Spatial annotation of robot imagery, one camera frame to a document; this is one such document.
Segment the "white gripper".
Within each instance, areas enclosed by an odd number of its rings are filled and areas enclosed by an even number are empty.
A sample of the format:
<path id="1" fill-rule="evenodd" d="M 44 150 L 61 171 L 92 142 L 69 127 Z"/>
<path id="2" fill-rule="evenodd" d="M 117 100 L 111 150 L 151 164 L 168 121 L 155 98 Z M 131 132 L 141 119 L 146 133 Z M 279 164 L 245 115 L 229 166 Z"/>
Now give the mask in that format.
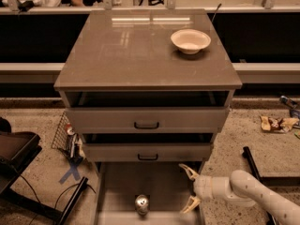
<path id="1" fill-rule="evenodd" d="M 189 180 L 194 181 L 194 192 L 196 196 L 190 196 L 187 200 L 187 204 L 181 210 L 183 214 L 186 214 L 193 209 L 195 209 L 201 202 L 201 200 L 208 201 L 213 199 L 213 189 L 212 189 L 212 177 L 206 175 L 199 175 L 188 165 L 179 163 L 178 166 L 182 168 Z"/>

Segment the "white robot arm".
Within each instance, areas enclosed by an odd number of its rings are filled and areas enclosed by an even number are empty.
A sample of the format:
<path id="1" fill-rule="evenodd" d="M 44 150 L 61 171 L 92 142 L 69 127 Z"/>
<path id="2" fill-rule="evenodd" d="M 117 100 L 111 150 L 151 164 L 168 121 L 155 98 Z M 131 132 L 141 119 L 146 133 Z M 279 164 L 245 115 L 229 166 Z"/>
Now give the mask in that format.
<path id="1" fill-rule="evenodd" d="M 183 214 L 192 211 L 201 201 L 222 199 L 235 205 L 250 207 L 260 205 L 282 225 L 300 225 L 300 206 L 277 194 L 242 170 L 235 170 L 229 177 L 200 175 L 188 165 L 179 166 L 193 182 L 194 196 L 190 196 Z"/>

